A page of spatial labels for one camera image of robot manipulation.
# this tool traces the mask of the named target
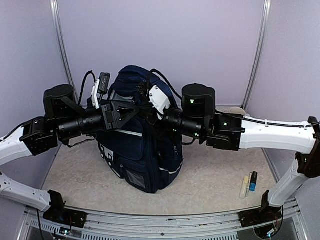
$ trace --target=beige round object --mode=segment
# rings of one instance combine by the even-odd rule
[[[231,114],[241,114],[242,116],[246,115],[246,111],[243,110],[241,107],[232,107],[230,108],[230,113]]]

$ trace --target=blue and black marker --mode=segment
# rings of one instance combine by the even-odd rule
[[[258,179],[258,173],[254,171],[251,176],[251,181],[250,181],[250,191],[254,192],[256,190],[256,185],[257,185],[257,179]]]

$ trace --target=white wall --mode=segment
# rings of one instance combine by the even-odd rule
[[[248,112],[281,121],[320,120],[320,2],[272,1],[265,45]],[[280,177],[294,152],[269,149]],[[320,180],[307,181],[296,199],[312,240],[320,236]]]
[[[50,1],[0,1],[0,136],[44,115],[43,93],[67,83]],[[10,178],[41,188],[56,149],[1,166]],[[0,239],[13,240],[25,206],[0,199]]]
[[[138,65],[161,71],[178,92],[202,83],[215,88],[218,105],[242,104],[263,0],[68,0],[58,6],[78,92],[88,70],[110,72],[113,81],[126,65]],[[91,86],[90,79],[84,100]]]

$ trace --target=metal corner post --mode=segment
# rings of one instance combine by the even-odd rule
[[[251,74],[250,74],[250,79],[249,79],[249,84],[246,89],[246,93],[243,99],[242,103],[242,108],[244,110],[247,110],[249,101],[254,89],[256,77],[257,77],[257,72],[260,64],[260,59],[262,55],[262,50],[265,42],[265,36],[267,32],[267,27],[268,27],[268,20],[269,20],[269,14],[270,14],[270,7],[271,7],[271,0],[264,0],[264,5],[263,5],[263,14],[262,14],[262,19],[261,19],[261,26],[260,26],[260,32],[259,32],[259,38],[258,38],[258,44],[254,56],[254,62],[253,66],[251,69]]]
[[[54,27],[55,27],[56,36],[58,39],[60,54],[61,54],[61,58],[63,61],[63,66],[64,66],[66,78],[67,78],[68,83],[73,86],[74,95],[75,95],[75,98],[78,102],[79,95],[78,95],[77,89],[75,87],[75,82],[72,78],[72,74],[71,74],[71,70],[70,70],[70,66],[69,66],[69,61],[67,58],[66,47],[65,47],[65,43],[64,43],[64,36],[62,33],[62,26],[61,26],[61,21],[60,21],[60,16],[59,16],[58,0],[50,0],[50,5],[51,5],[53,23],[54,23]]]

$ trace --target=navy blue backpack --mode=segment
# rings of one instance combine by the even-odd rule
[[[144,68],[126,66],[110,86],[108,99],[142,105],[137,87],[147,81],[148,74]],[[157,85],[169,97],[171,104],[178,107],[169,86],[158,76],[152,74],[150,83]],[[146,193],[154,194],[170,185],[183,164],[182,135],[165,132],[158,138],[139,115],[119,130],[98,132],[96,140],[101,157],[114,173]]]

